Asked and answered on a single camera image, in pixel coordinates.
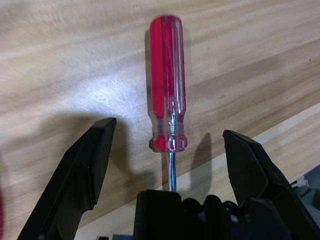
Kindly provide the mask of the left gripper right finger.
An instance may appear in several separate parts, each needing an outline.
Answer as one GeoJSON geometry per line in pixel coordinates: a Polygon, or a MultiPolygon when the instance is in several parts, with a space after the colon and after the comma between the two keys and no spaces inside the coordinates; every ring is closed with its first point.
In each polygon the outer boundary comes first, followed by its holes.
{"type": "Polygon", "coordinates": [[[229,181],[241,206],[249,198],[273,202],[289,232],[299,240],[315,240],[317,224],[262,145],[233,130],[223,132],[229,181]]]}

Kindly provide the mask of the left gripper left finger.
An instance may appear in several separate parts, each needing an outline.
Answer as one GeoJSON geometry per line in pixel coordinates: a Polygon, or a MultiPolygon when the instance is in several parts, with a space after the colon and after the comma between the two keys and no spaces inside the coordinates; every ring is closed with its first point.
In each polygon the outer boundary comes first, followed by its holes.
{"type": "Polygon", "coordinates": [[[102,190],[117,120],[96,121],[63,155],[20,240],[73,240],[102,190]]]}

